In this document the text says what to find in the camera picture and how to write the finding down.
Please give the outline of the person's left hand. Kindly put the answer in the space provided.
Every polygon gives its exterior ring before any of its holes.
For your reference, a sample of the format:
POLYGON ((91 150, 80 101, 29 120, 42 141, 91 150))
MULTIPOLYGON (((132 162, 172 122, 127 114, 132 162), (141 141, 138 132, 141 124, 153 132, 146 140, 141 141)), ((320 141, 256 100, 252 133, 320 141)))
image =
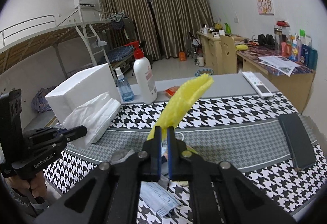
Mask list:
POLYGON ((45 200, 47 187, 42 171, 30 182, 22 180, 18 175, 8 178, 2 176, 2 182, 17 205, 23 208, 33 207, 37 210, 47 208, 48 203, 45 200))

